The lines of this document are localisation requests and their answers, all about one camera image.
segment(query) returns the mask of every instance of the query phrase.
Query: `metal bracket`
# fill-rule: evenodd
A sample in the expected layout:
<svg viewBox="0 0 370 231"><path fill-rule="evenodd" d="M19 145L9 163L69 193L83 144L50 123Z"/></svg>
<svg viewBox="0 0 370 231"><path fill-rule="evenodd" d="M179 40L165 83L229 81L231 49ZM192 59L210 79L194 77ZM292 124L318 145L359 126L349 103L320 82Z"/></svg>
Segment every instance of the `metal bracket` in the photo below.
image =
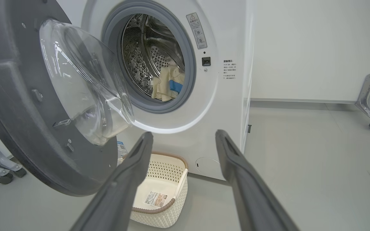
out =
<svg viewBox="0 0 370 231"><path fill-rule="evenodd" d="M367 97L370 93L370 74L366 76L358 101L355 105L370 118L370 107L367 105Z"/></svg>

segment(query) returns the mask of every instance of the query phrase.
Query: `warning sticker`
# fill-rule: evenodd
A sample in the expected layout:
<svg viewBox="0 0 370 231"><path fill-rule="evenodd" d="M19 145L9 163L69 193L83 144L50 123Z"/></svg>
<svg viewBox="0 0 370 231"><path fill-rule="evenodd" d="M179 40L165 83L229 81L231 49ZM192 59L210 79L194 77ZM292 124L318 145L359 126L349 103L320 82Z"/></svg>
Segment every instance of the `warning sticker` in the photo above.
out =
<svg viewBox="0 0 370 231"><path fill-rule="evenodd" d="M204 30L202 30L201 23L197 13L192 13L186 16L192 32L194 33L195 41L197 42L198 49L207 48L207 41L205 40Z"/></svg>
<svg viewBox="0 0 370 231"><path fill-rule="evenodd" d="M235 79L235 73L236 73L236 63L234 63L233 60L231 59L224 60L223 78Z"/></svg>
<svg viewBox="0 0 370 231"><path fill-rule="evenodd" d="M150 192L145 203L151 206L162 207L168 196L158 192Z"/></svg>
<svg viewBox="0 0 370 231"><path fill-rule="evenodd" d="M128 154L128 151L126 150L125 146L124 146L124 143L120 142L120 141L117 141L117 145L118 145L118 154L123 157L125 156L126 154Z"/></svg>

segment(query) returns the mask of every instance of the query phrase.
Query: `white wall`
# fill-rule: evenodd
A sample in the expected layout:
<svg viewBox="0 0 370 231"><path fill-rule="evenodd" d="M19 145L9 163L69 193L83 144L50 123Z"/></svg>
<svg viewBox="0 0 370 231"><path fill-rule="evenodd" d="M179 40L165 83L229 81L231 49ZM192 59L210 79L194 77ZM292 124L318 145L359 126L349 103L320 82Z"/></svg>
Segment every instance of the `white wall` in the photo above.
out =
<svg viewBox="0 0 370 231"><path fill-rule="evenodd" d="M356 101L370 0L257 0L251 98Z"/></svg>

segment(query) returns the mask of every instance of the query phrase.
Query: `stainless steel drum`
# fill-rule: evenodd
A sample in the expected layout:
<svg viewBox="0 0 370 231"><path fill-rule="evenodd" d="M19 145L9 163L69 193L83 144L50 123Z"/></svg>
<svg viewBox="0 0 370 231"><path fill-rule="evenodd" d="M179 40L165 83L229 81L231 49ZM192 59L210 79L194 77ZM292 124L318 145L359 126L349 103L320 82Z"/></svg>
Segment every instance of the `stainless steel drum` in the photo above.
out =
<svg viewBox="0 0 370 231"><path fill-rule="evenodd" d="M158 19L135 14L125 26L121 40L125 69L135 85L149 97L151 80L161 67L175 65L185 71L181 49L171 31Z"/></svg>

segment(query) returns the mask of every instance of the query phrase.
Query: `washing machine door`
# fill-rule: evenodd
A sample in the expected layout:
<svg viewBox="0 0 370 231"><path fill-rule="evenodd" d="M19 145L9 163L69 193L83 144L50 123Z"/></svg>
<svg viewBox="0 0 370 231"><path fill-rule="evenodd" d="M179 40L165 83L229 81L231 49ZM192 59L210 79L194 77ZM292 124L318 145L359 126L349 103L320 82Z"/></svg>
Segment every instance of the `washing machine door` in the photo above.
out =
<svg viewBox="0 0 370 231"><path fill-rule="evenodd" d="M0 139L33 175L73 196L117 167L133 123L115 55L53 0L0 0Z"/></svg>

